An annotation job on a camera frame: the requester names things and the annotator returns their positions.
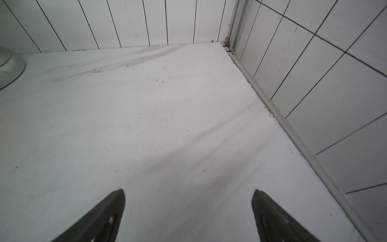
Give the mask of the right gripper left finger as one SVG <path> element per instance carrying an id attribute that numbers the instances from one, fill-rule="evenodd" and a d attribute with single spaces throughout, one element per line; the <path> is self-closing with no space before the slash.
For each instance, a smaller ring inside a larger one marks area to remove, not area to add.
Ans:
<path id="1" fill-rule="evenodd" d="M 114 242 L 118 235 L 125 202 L 123 189 L 113 191 L 54 241 Z"/>

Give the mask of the silver cup tree stand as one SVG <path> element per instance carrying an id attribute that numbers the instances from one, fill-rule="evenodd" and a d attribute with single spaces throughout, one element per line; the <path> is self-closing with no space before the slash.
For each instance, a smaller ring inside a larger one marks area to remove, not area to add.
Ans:
<path id="1" fill-rule="evenodd" d="M 18 79 L 25 68 L 25 61 L 17 53 L 8 48 L 1 47 L 0 88 L 3 89 Z"/>

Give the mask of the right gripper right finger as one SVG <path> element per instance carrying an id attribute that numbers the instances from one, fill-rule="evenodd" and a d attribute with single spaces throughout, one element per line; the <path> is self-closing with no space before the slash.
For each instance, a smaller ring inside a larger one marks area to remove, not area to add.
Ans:
<path id="1" fill-rule="evenodd" d="M 252 209 L 261 242 L 318 242 L 265 192 L 255 190 Z"/>

